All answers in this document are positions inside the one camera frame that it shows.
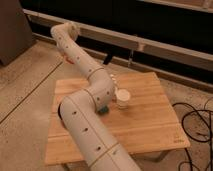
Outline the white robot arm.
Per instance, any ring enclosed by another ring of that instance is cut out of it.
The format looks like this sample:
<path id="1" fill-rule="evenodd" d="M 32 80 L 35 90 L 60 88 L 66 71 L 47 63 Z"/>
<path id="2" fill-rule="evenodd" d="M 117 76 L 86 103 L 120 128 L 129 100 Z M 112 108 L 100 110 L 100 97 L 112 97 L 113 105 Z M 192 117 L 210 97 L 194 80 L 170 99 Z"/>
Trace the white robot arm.
<path id="1" fill-rule="evenodd" d="M 97 115 L 114 96 L 112 78 L 76 43 L 78 29 L 73 22 L 53 26 L 51 35 L 89 82 L 88 87 L 67 95 L 58 113 L 90 170 L 141 171 Z"/>

